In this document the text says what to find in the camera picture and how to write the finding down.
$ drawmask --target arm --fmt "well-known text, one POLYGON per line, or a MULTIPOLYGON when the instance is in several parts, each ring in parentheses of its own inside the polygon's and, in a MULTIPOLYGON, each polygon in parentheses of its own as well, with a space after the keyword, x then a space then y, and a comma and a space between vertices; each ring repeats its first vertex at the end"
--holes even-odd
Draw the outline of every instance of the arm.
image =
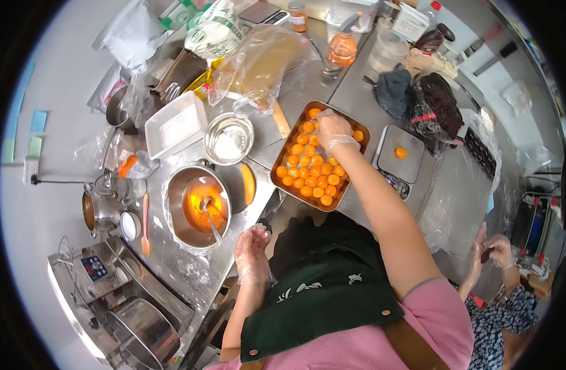
POLYGON ((472 243, 472 253, 470 254, 470 267, 468 268, 468 274, 460 284, 460 287, 457 289, 457 293, 460 296, 462 302, 466 302, 468 298, 468 294, 476 285, 478 278, 480 277, 480 273, 482 272, 482 263, 481 263, 481 255, 484 251, 484 242, 486 241, 486 222, 483 222, 478 229, 478 233, 476 234, 476 238, 472 243))
POLYGON ((264 301, 264 283, 240 285, 238 298, 235 300, 234 310, 229 317, 223 342, 221 344, 220 362, 228 362, 240 354, 240 337, 246 317, 256 312, 264 301))
POLYGON ((423 233, 402 198, 361 155, 359 144, 350 137, 349 123, 331 110, 317 118, 320 144, 349 174, 378 237, 390 285, 402 301, 412 287, 442 275, 423 233))
POLYGON ((276 282, 264 253, 270 240, 271 233, 257 224, 241 233, 235 242, 234 257, 240 292, 223 334, 220 362, 229 362, 240 354, 244 320, 262 306, 267 283, 276 282))
POLYGON ((522 285, 519 269, 515 265, 515 259, 511 253, 511 243, 506 236, 496 235, 491 239, 489 248, 494 248, 489 257, 501 266, 505 296, 509 297, 516 287, 522 285))

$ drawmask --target stainless steel bowl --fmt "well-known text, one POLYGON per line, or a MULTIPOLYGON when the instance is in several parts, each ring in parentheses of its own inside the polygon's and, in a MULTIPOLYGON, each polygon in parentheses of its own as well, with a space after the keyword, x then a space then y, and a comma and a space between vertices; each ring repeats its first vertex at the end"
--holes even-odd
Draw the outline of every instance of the stainless steel bowl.
POLYGON ((168 182, 167 203, 170 211, 172 232, 181 242, 193 248, 209 248, 217 243, 213 233, 203 233, 193 227, 186 215, 184 214, 183 203, 186 195, 187 185, 200 176, 213 177, 221 187, 220 191, 225 195, 223 198, 227 201, 227 209, 223 211, 223 216, 227 216, 225 227, 218 229, 223 236, 229 228, 231 222, 231 200, 229 192, 223 181, 208 167, 189 166, 184 167, 176 172, 168 182))
POLYGON ((254 144, 254 127, 246 117, 233 113, 217 116, 205 133, 205 152, 220 166, 233 165, 245 157, 254 144))
POLYGON ((126 361, 135 369, 163 370, 180 346, 176 330, 166 316, 142 298, 129 298, 106 320, 115 339, 131 357, 126 361))

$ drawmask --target digital kitchen scale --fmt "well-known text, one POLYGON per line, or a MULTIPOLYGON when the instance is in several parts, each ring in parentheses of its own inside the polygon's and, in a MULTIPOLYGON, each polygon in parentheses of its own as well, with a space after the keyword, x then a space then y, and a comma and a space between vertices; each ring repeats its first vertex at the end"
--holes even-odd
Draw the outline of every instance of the digital kitchen scale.
POLYGON ((421 140, 396 125, 388 125, 382 132, 372 165, 406 199, 410 185, 419 177, 424 150, 421 140))

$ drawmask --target green sticky note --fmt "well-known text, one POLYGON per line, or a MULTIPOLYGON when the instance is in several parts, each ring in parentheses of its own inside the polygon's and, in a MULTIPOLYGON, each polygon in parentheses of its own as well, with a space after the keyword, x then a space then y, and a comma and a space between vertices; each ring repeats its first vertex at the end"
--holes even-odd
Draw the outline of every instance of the green sticky note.
POLYGON ((13 149, 15 147, 16 140, 6 138, 3 141, 3 148, 1 151, 1 163, 13 163, 13 149))
POLYGON ((40 148, 42 147, 42 137, 31 136, 27 143, 27 156, 40 158, 40 148))

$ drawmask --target metal spoon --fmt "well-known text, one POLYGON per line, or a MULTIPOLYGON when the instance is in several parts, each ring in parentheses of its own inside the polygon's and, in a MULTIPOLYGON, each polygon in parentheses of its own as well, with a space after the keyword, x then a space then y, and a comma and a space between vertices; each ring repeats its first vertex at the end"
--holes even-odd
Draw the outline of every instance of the metal spoon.
POLYGON ((210 196, 205 197, 200 202, 200 209, 205 211, 205 213, 207 213, 207 216, 209 217, 209 222, 211 223, 211 228, 213 229, 213 236, 215 237, 217 244, 221 244, 221 242, 223 241, 223 238, 221 237, 221 235, 217 231, 215 224, 213 224, 213 219, 211 218, 209 211, 207 211, 207 204, 209 204, 209 202, 211 202, 211 197, 210 196))

